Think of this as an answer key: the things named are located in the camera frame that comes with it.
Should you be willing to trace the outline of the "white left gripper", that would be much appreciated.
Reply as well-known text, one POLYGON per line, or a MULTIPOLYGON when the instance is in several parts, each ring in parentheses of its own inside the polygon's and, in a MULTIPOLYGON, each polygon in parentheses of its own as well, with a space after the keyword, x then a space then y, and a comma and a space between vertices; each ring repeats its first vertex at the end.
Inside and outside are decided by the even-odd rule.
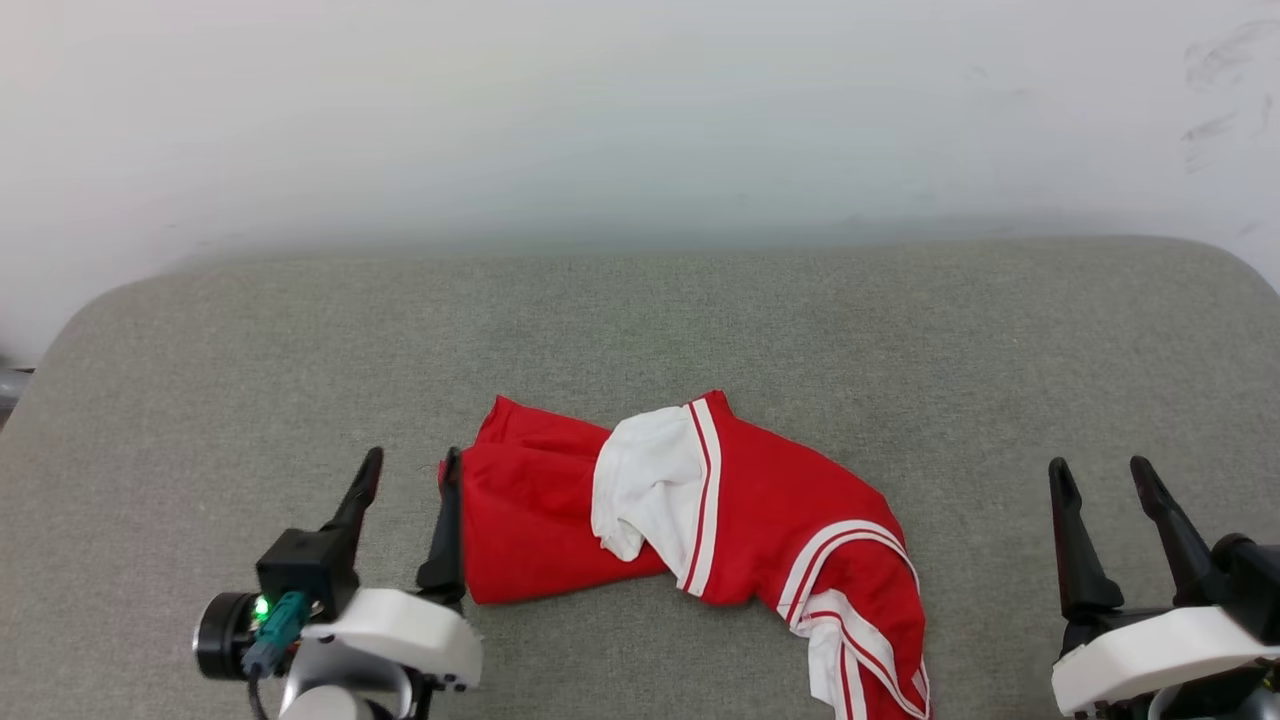
MULTIPOLYGON (((355 574, 364 520, 381 478, 384 448, 364 456, 333 516, 320 528, 323 575, 329 582, 355 574)), ((440 507, 428 559, 417 570, 417 596, 360 588, 333 623, 301 632, 300 691, 342 685, 352 691, 407 693, 410 673, 445 685, 479 685, 483 643, 463 619, 467 594, 462 528, 462 452, 449 447, 438 478, 440 507)))

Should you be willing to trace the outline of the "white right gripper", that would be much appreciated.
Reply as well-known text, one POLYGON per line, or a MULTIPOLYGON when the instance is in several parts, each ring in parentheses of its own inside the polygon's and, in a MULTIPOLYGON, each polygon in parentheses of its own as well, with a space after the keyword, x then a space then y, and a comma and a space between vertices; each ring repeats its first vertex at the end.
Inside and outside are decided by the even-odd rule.
MULTIPOLYGON (((1222 602, 1226 579, 1210 547, 1147 457, 1130 459, 1146 516, 1156 525, 1176 607, 1222 602)), ((1048 465, 1062 616, 1085 619, 1124 605, 1082 516, 1082 496, 1062 457, 1048 465)), ((1277 646, 1257 639, 1220 607, 1174 609, 1106 632, 1052 666, 1065 717, 1275 719, 1277 646)))

